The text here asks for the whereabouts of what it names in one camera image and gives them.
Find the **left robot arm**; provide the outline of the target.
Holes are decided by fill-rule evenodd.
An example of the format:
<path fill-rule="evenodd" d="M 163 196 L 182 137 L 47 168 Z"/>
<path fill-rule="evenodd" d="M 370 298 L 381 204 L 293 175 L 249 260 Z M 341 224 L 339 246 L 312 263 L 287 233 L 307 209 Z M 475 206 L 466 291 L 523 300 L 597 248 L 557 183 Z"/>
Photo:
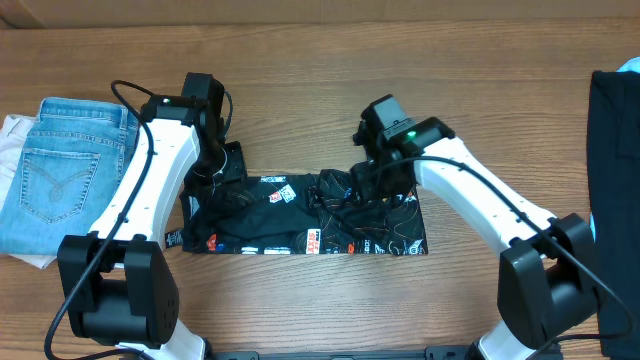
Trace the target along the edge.
<path fill-rule="evenodd" d="M 181 183 L 203 197 L 231 170 L 220 117 L 225 96 L 153 95 L 138 117 L 146 134 L 107 209 L 84 236 L 68 235 L 57 260 L 75 336 L 131 359 L 205 359 L 208 341 L 179 319 L 179 290 L 163 231 Z"/>

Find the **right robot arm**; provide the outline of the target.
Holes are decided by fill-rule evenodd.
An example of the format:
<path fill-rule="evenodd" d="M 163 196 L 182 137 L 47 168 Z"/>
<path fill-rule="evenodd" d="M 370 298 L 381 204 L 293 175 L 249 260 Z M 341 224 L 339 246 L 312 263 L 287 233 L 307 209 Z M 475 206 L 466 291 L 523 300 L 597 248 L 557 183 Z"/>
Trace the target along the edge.
<path fill-rule="evenodd" d="M 501 320 L 470 347 L 468 358 L 559 358 L 560 335 L 591 317 L 602 299 L 586 222 L 577 214 L 558 218 L 526 200 L 435 117 L 366 115 L 353 141 L 367 156 L 351 169 L 363 200 L 419 185 L 448 203 L 498 257 Z"/>

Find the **black orange patterned jersey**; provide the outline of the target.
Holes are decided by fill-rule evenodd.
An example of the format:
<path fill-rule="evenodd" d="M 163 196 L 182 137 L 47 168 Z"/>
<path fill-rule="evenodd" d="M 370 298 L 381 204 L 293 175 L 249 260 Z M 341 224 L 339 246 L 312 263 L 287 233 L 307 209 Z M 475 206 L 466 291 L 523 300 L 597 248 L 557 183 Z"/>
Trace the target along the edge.
<path fill-rule="evenodd" d="M 164 244 L 189 253 L 425 255 L 413 190 L 363 203 L 349 173 L 249 177 L 217 186 L 203 207 L 181 194 L 184 226 Z"/>

